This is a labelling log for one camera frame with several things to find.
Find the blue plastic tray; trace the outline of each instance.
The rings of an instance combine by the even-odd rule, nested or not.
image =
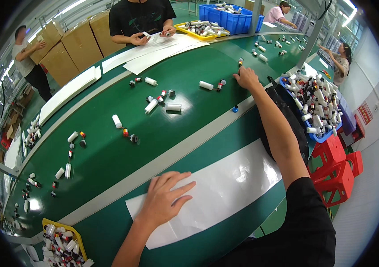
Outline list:
[[[283,76],[280,77],[280,84],[286,89],[286,86],[285,86],[286,83],[284,83],[284,82],[282,81],[282,78],[287,79],[288,77],[283,77]],[[303,116],[302,111],[299,110],[299,109],[298,109],[298,111],[299,111],[299,113],[300,113],[300,117],[302,117],[302,116]],[[305,124],[306,127],[311,127],[311,125],[310,125],[310,123],[308,122],[308,120],[304,121],[303,123]],[[341,126],[342,126],[342,121],[341,121],[340,124],[338,124],[338,126],[336,127],[336,130],[338,130],[339,128],[341,128]],[[323,135],[322,138],[318,138],[317,136],[315,136],[315,134],[310,134],[310,133],[309,133],[308,135],[310,136],[310,138],[311,138],[312,140],[316,141],[317,143],[322,143],[322,142],[326,141],[326,139],[329,138],[332,134],[333,134],[333,131],[328,131],[328,129],[326,128],[326,133]]]
[[[230,35],[248,33],[250,23],[252,21],[252,12],[240,6],[233,5],[234,8],[241,8],[240,14],[231,14],[225,11],[215,9],[215,5],[200,5],[199,19],[217,22],[225,30],[229,31]],[[264,16],[259,15],[256,32],[261,29]]]

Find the black t-shirt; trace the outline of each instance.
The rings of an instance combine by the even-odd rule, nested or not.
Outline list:
[[[211,266],[333,266],[335,230],[311,179],[294,181],[286,198],[280,229],[241,243]]]
[[[154,34],[163,30],[166,20],[176,14],[169,0],[147,0],[132,3],[121,0],[109,12],[109,34],[131,36],[138,32]]]

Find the worker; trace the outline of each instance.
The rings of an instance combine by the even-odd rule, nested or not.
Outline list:
[[[281,22],[283,24],[290,25],[293,28],[297,28],[295,24],[284,18],[284,14],[289,13],[290,5],[284,1],[281,1],[278,6],[270,9],[268,14],[264,18],[264,22],[274,23]]]
[[[242,88],[249,90],[259,110],[262,124],[268,125],[264,130],[272,156],[283,178],[287,211],[280,229],[240,244],[213,265],[333,266],[335,230],[310,179],[292,128],[259,83],[253,70],[242,66],[239,73],[233,76]],[[196,186],[195,182],[170,191],[179,180],[190,175],[189,172],[167,172],[152,179],[143,207],[134,219],[112,267],[138,266],[145,243],[155,228],[171,220],[182,205],[192,199],[185,193]]]
[[[333,72],[333,83],[336,86],[340,86],[344,82],[345,78],[350,73],[351,64],[351,48],[347,43],[342,43],[338,47],[338,53],[334,53],[329,49],[318,45],[321,49],[329,54],[333,63],[335,63],[335,71]]]
[[[27,42],[24,40],[26,36],[26,26],[20,26],[14,35],[16,42],[11,51],[11,56],[14,59],[17,69],[22,74],[23,78],[38,89],[39,95],[45,102],[51,98],[51,92],[48,84],[47,76],[40,65],[35,64],[30,55],[33,52],[45,47],[45,42],[36,42],[31,48],[26,48]]]
[[[109,34],[117,44],[145,45],[149,39],[143,32],[173,36],[175,17],[169,0],[122,0],[109,12]]]

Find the man carrying cardboard box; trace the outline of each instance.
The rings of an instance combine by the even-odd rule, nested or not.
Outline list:
[[[169,0],[122,0],[109,13],[109,33],[117,44],[145,45],[146,36],[139,38],[143,32],[161,32],[161,37],[174,35],[175,17]]]
[[[45,42],[37,42],[34,46],[26,49],[26,42],[23,42],[26,36],[26,26],[20,26],[15,33],[16,43],[13,47],[11,55],[17,69],[33,87],[38,89],[39,95],[45,102],[51,98],[50,86],[48,85],[47,76],[40,65],[35,65],[29,57],[34,51],[40,50],[45,47]]]

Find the hair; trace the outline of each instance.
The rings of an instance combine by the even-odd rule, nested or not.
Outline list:
[[[26,25],[22,25],[16,29],[16,32],[14,33],[14,39],[17,39],[17,35],[19,35],[21,29],[26,29]]]
[[[352,61],[352,58],[351,58],[351,47],[347,43],[342,43],[342,45],[344,46],[345,56],[347,57],[348,64],[351,65],[351,61]]]
[[[290,5],[289,5],[289,3],[287,3],[287,2],[285,2],[285,1],[281,1],[280,2],[280,4],[278,5],[280,8],[282,8],[282,6],[283,7],[290,7],[290,8],[292,8]]]

